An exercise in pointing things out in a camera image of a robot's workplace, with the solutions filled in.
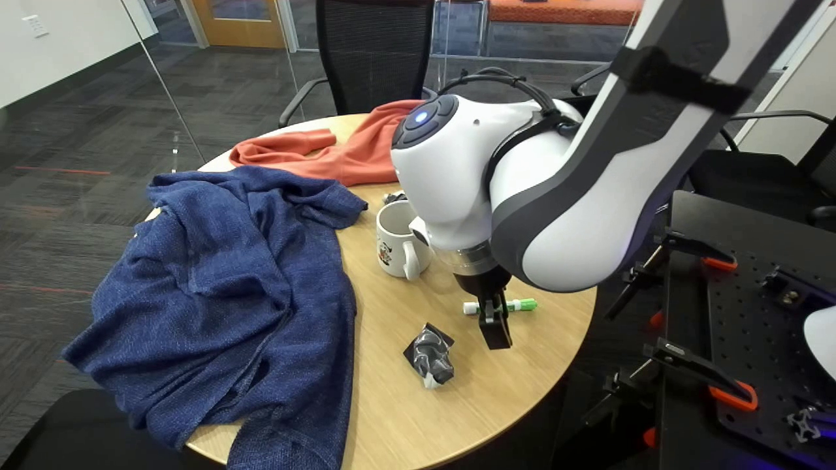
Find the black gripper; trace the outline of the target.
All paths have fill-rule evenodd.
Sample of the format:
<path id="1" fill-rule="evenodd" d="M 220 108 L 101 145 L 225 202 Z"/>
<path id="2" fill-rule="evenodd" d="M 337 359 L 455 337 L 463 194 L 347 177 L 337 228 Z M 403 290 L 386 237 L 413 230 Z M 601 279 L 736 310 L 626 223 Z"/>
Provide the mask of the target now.
<path id="1" fill-rule="evenodd" d="M 513 334 L 507 325 L 510 310 L 505 299 L 510 274 L 497 265 L 490 245 L 477 244 L 473 249 L 456 250 L 452 261 L 452 274 L 465 293 L 477 299 L 477 329 L 486 347 L 513 347 Z"/>

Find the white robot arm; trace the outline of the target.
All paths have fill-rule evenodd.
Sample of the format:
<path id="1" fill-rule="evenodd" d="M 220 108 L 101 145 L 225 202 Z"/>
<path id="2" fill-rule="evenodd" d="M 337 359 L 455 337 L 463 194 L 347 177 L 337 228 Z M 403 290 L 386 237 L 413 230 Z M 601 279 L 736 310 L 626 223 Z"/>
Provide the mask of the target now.
<path id="1" fill-rule="evenodd" d="M 520 103 L 447 85 L 391 138 L 421 237 L 477 303 L 488 347 L 513 346 L 505 284 L 601 284 L 646 241 L 724 122 L 825 0 L 646 0 L 577 109 L 520 77 Z"/>

